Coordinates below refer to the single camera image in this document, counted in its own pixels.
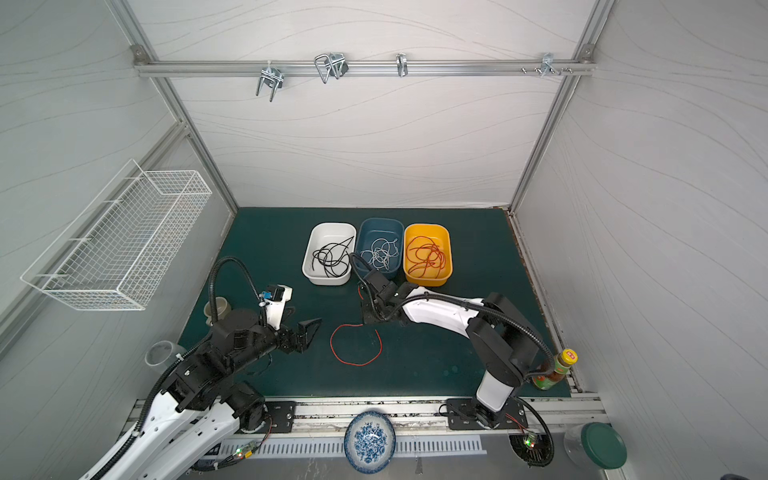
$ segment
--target blue and white plate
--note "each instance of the blue and white plate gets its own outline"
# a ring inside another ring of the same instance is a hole
[[[395,454],[395,429],[386,416],[363,412],[346,428],[344,454],[361,473],[377,473]]]

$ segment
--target yellow plastic bin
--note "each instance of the yellow plastic bin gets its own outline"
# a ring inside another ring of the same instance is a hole
[[[402,268],[406,271],[406,279],[421,286],[444,284],[453,273],[451,236],[446,228],[433,223],[414,223],[408,225],[404,237],[406,251]]]

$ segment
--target jar with green lid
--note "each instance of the jar with green lid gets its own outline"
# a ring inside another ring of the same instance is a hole
[[[571,370],[571,367],[578,361],[578,355],[571,349],[565,349],[563,352],[554,358],[554,372],[549,375],[539,375],[531,379],[534,386],[539,390],[549,390],[552,386],[565,378],[566,374]]]
[[[565,451],[583,468],[611,470],[627,461],[624,440],[606,423],[592,422],[565,431]]]

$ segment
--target wire basket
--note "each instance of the wire basket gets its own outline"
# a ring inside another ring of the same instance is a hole
[[[22,281],[75,310],[144,310],[205,207],[210,188],[195,170],[146,171],[134,165],[135,176],[118,178],[118,173],[112,179],[113,188],[116,180],[127,183],[113,200],[104,201],[96,220],[84,226],[83,217],[99,196]],[[78,229],[84,232],[76,234]],[[61,254],[51,258],[51,251]]]

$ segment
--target green table surface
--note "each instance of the green table surface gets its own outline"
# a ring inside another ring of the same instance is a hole
[[[551,348],[536,297],[528,282],[506,214],[499,209],[362,209],[362,208],[241,208],[234,219],[220,257],[232,255],[247,266],[257,288],[282,283],[293,287],[288,303],[296,307],[287,325],[323,318],[312,346],[304,353],[272,353],[249,367],[241,379],[265,396],[473,396],[483,376],[483,366],[472,344],[464,336],[436,326],[410,323],[344,328],[333,337],[333,347],[347,362],[365,363],[379,351],[377,329],[383,351],[364,367],[340,363],[331,352],[333,330],[343,323],[361,323],[357,282],[342,286],[313,285],[301,271],[310,232],[318,223],[344,222],[359,228],[369,217],[411,223],[438,223],[451,236],[453,274],[436,292],[467,298],[499,292],[509,298],[538,329]],[[402,269],[395,281],[404,282]],[[256,309],[253,294],[233,263],[222,267],[217,295],[233,308]],[[203,307],[205,288],[180,344],[190,348],[208,332]],[[570,396],[566,382],[547,392],[526,385],[523,396]]]

